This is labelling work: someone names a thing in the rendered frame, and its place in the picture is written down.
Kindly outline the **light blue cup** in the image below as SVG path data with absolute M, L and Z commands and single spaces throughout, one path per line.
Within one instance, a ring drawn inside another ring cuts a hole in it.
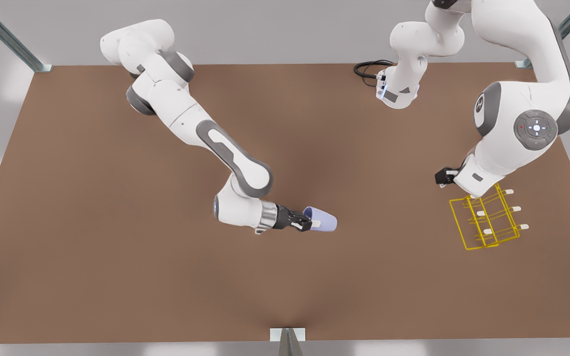
M 332 232 L 337 227 L 337 218 L 335 216 L 324 212 L 318 208 L 307 207 L 303 214 L 310 219 L 310 221 L 321 221 L 320 228 L 310 228 L 311 231 Z

